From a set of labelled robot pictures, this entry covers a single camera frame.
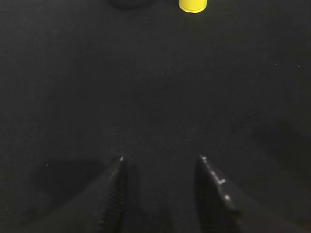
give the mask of black cloth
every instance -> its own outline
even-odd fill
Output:
[[[211,0],[199,14],[170,0],[1,0],[0,231],[55,211],[121,154],[145,211],[168,206],[179,233],[198,227],[200,153],[308,221],[310,22],[307,0]]]

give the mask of dark table surface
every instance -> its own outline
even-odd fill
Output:
[[[78,195],[115,155],[142,209],[197,225],[197,156],[289,221],[311,220],[311,3],[0,1],[0,230]]]

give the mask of black object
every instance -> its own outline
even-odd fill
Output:
[[[134,10],[150,4],[152,0],[108,0],[108,2],[120,10]]]
[[[195,194],[196,207],[203,233],[239,233],[236,223],[239,212],[236,211],[230,196],[222,190],[217,174],[208,168],[205,157],[196,163]]]
[[[194,183],[203,233],[308,232],[244,193],[207,157],[198,158]]]
[[[122,231],[127,195],[127,173],[127,162],[123,162],[101,207],[96,233],[120,233]]]

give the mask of yellow cap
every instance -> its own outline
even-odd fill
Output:
[[[206,8],[207,0],[179,0],[179,7],[185,12],[198,13]]]

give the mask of yellow cylinder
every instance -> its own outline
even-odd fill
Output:
[[[207,0],[179,0],[179,7],[185,12],[198,13],[206,8]]]

